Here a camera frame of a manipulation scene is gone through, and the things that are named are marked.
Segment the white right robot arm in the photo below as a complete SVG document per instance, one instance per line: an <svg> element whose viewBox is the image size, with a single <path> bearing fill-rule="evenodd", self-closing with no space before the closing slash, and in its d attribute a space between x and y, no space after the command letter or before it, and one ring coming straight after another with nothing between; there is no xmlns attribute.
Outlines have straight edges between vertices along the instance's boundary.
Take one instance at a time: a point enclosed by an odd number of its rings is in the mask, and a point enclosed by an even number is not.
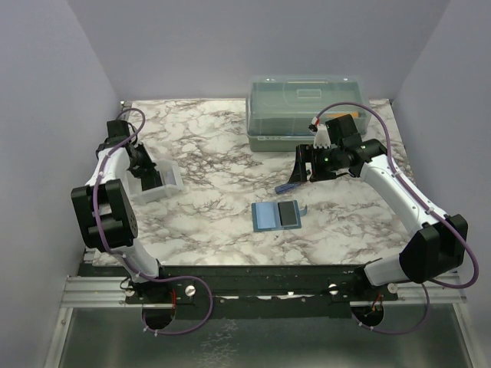
<svg viewBox="0 0 491 368"><path fill-rule="evenodd" d="M353 281L354 294L368 301L381 285L412 281L422 284L458 268L464 259L467 221L434 205L399 169L379 140L363 140L352 116L344 115L310 130L327 144L301 144L295 149L291 183L320 182L340 177L340 170L362 179L394 211L410 240L397 255L366 264Z"/></svg>

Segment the black VIP card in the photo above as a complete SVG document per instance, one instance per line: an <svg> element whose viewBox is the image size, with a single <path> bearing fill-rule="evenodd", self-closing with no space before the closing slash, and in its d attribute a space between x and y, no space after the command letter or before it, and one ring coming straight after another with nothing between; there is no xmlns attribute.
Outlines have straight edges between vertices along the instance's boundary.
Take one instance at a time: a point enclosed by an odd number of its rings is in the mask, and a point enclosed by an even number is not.
<svg viewBox="0 0 491 368"><path fill-rule="evenodd" d="M282 227L295 227L299 224L298 203L296 201L279 202L278 213Z"/></svg>

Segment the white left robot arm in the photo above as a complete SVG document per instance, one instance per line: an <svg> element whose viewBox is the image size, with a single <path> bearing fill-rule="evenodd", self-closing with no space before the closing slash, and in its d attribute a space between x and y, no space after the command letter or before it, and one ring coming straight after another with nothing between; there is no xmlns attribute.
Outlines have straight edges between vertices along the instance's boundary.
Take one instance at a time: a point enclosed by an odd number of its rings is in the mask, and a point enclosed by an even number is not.
<svg viewBox="0 0 491 368"><path fill-rule="evenodd" d="M97 148L91 178L71 191L81 236L88 248L114 256L130 273L131 281L145 283L144 294L160 303L169 297L170 284L159 277L158 260L137 239L138 224L124 178L130 174L142 191L161 187L163 180L144 145L133 142L137 131L130 130L129 122L108 121L107 134Z"/></svg>

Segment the blue leather card holder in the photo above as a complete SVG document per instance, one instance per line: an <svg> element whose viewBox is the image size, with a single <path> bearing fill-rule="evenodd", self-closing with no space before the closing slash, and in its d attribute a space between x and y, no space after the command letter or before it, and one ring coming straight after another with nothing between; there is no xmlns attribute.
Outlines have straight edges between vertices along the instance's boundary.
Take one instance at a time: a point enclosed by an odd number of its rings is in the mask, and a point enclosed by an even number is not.
<svg viewBox="0 0 491 368"><path fill-rule="evenodd" d="M281 226L279 213L279 202L255 202L251 204L252 227L254 232L269 232L292 230L302 227L302 217L307 214L308 207L301 209L298 206L299 224L295 227L285 228Z"/></svg>

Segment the white plastic card tray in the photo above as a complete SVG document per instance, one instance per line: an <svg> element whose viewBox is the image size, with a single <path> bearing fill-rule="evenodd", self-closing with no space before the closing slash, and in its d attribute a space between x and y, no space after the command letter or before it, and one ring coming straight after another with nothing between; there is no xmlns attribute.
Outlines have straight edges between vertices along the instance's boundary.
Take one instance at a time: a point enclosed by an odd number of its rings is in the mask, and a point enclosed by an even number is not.
<svg viewBox="0 0 491 368"><path fill-rule="evenodd" d="M129 198L138 205L145 205L170 198L184 189L180 168L176 161L157 159L154 172L136 178L126 172L125 190Z"/></svg>

